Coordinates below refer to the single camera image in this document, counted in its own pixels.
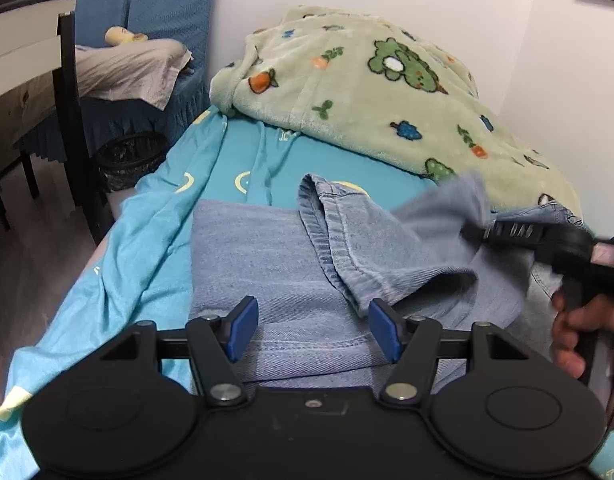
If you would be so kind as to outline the person right hand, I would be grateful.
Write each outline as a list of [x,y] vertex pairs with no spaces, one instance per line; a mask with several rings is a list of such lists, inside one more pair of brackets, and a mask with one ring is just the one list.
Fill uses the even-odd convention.
[[[586,364],[575,347],[584,333],[601,330],[614,335],[614,299],[603,295],[595,296],[586,306],[566,312],[565,308],[568,304],[563,292],[558,290],[552,295],[551,304],[557,310],[551,330],[552,361],[561,370],[578,379],[586,370]],[[610,411],[613,410],[614,390],[610,401]],[[614,430],[614,415],[611,428]]]

